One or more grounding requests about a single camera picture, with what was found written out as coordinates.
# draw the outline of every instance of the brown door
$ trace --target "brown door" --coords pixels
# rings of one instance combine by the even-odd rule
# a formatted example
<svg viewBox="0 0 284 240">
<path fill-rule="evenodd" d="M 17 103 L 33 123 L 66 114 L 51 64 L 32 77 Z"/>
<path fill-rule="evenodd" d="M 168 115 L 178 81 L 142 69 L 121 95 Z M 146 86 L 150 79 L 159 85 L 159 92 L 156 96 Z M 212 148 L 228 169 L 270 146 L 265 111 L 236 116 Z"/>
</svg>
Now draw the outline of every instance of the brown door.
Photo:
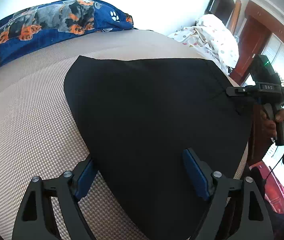
<svg viewBox="0 0 284 240">
<path fill-rule="evenodd" d="M 254 54 L 262 52 L 271 34 L 268 28 L 249 16 L 241 32 L 240 42 L 238 43 L 239 59 L 235 69 L 230 74 L 230 77 L 239 85 L 248 76 L 248 68 Z"/>
</svg>

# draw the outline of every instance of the white paw print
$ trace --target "white paw print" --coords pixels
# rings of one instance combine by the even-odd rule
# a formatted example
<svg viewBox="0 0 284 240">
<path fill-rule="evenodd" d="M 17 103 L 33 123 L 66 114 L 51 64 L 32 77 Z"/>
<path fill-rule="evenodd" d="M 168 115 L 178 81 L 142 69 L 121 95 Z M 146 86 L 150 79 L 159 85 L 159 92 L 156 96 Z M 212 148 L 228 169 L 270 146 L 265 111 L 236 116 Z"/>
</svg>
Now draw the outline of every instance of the white paw print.
<svg viewBox="0 0 284 240">
<path fill-rule="evenodd" d="M 119 17 L 116 15 L 115 11 L 110 11 L 110 14 L 112 16 L 112 19 L 116 22 L 120 22 L 118 21 Z"/>
</svg>

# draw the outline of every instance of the metal screw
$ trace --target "metal screw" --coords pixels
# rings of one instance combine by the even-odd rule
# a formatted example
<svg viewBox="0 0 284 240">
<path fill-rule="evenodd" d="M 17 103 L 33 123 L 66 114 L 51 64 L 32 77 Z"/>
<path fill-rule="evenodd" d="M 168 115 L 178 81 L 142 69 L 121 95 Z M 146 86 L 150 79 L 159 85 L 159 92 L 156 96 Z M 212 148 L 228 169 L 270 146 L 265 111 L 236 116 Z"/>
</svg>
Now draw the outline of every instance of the metal screw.
<svg viewBox="0 0 284 240">
<path fill-rule="evenodd" d="M 40 179 L 39 176 L 34 176 L 34 177 L 32 178 L 32 182 L 37 182 L 39 179 Z"/>
<path fill-rule="evenodd" d="M 222 177 L 222 173 L 220 173 L 219 171 L 214 171 L 213 175 L 214 175 L 214 177 L 217 177 L 217 178 Z"/>
<path fill-rule="evenodd" d="M 252 183 L 253 182 L 253 179 L 251 177 L 246 177 L 245 180 L 248 182 L 248 183 Z"/>
<path fill-rule="evenodd" d="M 65 171 L 65 172 L 63 173 L 63 176 L 66 177 L 66 178 L 72 176 L 72 171 Z"/>
</svg>

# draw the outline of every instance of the flat screen tv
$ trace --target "flat screen tv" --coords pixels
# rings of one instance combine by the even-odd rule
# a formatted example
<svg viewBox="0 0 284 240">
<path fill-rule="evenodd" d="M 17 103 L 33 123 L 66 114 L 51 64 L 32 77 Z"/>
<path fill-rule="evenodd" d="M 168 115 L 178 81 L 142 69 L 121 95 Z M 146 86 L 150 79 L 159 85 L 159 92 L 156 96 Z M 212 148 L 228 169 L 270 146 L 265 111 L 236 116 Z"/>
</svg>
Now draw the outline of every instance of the flat screen tv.
<svg viewBox="0 0 284 240">
<path fill-rule="evenodd" d="M 214 14 L 226 25 L 234 6 L 234 0 L 210 0 L 206 12 Z"/>
</svg>

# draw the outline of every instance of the hand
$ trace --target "hand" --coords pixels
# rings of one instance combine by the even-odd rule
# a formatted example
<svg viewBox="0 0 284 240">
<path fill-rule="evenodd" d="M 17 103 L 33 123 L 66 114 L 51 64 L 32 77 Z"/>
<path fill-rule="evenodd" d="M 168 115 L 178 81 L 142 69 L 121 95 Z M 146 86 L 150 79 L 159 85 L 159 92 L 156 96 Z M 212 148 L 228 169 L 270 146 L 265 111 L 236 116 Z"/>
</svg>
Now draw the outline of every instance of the hand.
<svg viewBox="0 0 284 240">
<path fill-rule="evenodd" d="M 267 115 L 263 110 L 260 111 L 260 114 L 264 132 L 269 137 L 275 137 L 277 135 L 275 122 L 267 119 Z M 277 112 L 277 114 L 275 115 L 275 121 L 278 123 L 284 121 L 284 109 L 281 109 Z"/>
</svg>

